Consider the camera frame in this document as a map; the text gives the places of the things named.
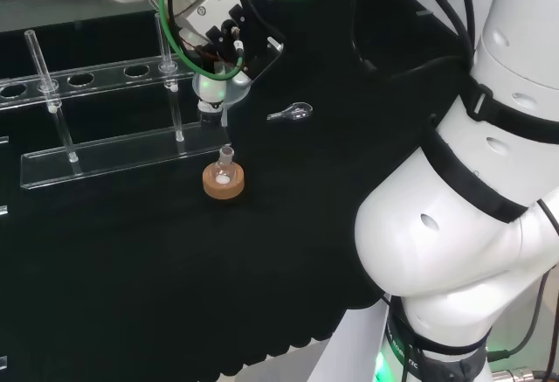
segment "test tube rack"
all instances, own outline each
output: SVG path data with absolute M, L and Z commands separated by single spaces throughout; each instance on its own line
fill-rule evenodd
M 26 190 L 106 175 L 155 163 L 217 151 L 230 143 L 224 127 L 183 124 L 179 84 L 194 74 L 171 54 L 155 14 L 161 56 L 50 73 L 35 31 L 25 32 L 37 74 L 0 80 L 0 111 L 45 104 L 62 146 L 21 155 L 20 185 Z M 173 126 L 75 144 L 63 113 L 63 100 L 163 84 Z

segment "green light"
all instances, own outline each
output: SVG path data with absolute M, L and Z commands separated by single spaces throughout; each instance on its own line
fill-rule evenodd
M 380 371 L 383 368 L 383 365 L 384 365 L 384 356 L 382 353 L 378 353 L 378 356 L 376 356 L 375 373 Z
M 392 372 L 382 353 L 376 356 L 375 379 L 378 382 L 392 382 Z

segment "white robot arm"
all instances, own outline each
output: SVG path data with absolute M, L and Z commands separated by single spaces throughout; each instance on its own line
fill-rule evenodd
M 559 0 L 493 0 L 471 72 L 484 87 L 466 104 L 460 95 L 435 131 L 467 174 L 495 196 L 474 205 L 475 189 L 460 188 L 465 181 L 449 177 L 454 170 L 422 147 L 357 215 L 355 242 L 368 274 L 402 296 L 416 334 L 449 351 L 476 345 L 506 306 L 559 261 L 559 237 L 536 204 L 543 198 L 559 217 L 557 37 Z M 491 110 L 500 114 L 488 115 Z M 490 198 L 528 210 L 508 223 L 489 212 Z M 403 368 L 392 342 L 385 340 L 383 355 L 399 378 Z M 439 369 L 448 376 L 460 360 L 479 369 L 482 348 L 424 354 L 444 363 Z M 475 382 L 493 380 L 487 364 L 474 375 Z
M 130 3 L 142 0 L 115 1 Z M 173 12 L 179 28 L 176 42 L 191 55 L 203 60 L 209 57 L 205 65 L 213 68 L 215 73 L 223 73 L 224 64 L 213 61 L 211 54 L 232 64 L 238 61 L 233 39 L 228 40 L 230 34 L 224 33 L 225 29 L 231 30 L 232 25 L 238 26 L 242 39 L 243 34 L 252 28 L 247 34 L 251 42 L 245 49 L 243 71 L 228 81 L 211 80 L 202 75 L 193 81 L 200 97 L 198 113 L 202 123 L 219 123 L 223 107 L 229 101 L 228 96 L 231 98 L 232 94 L 245 94 L 244 90 L 279 56 L 283 45 L 267 37 L 264 31 L 254 28 L 254 23 L 245 22 L 248 16 L 243 12 L 240 0 L 173 0 Z

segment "glass tube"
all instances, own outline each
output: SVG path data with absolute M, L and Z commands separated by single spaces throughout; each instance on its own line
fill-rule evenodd
M 41 52 L 41 47 L 38 44 L 35 31 L 26 31 L 25 40 L 27 41 L 27 46 L 29 47 L 35 68 L 37 69 L 37 74 L 41 78 L 39 91 L 45 94 L 46 106 L 52 114 L 52 118 L 56 124 L 56 129 L 59 132 L 60 141 L 64 145 L 64 149 L 68 155 L 68 160 L 71 163 L 76 163 L 78 162 L 78 155 L 76 154 L 72 137 L 70 136 L 70 131 L 68 130 L 64 114 L 62 113 L 62 101 L 56 93 L 58 84 L 56 81 L 52 80 L 51 75 L 49 74 L 49 70 L 46 67 L 45 58 L 43 57 L 43 52 Z

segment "black cloth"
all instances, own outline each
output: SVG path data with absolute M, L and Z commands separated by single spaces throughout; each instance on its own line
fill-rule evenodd
M 456 40 L 412 0 L 361 0 L 357 39 L 401 71 Z M 355 254 L 360 203 L 458 93 L 455 66 L 398 82 L 359 77 L 349 0 L 256 0 L 288 37 L 281 63 L 231 112 L 244 193 L 209 199 L 199 156 L 24 191 L 19 157 L 58 146 L 45 107 L 0 113 L 0 380 L 214 381 L 331 335 L 378 299 Z M 153 13 L 37 28 L 59 70 L 157 54 Z M 32 74 L 21 31 L 0 36 L 0 76 Z M 306 122 L 267 123 L 296 101 Z M 190 85 L 183 120 L 196 118 Z M 171 124 L 162 86 L 64 102 L 75 142 Z

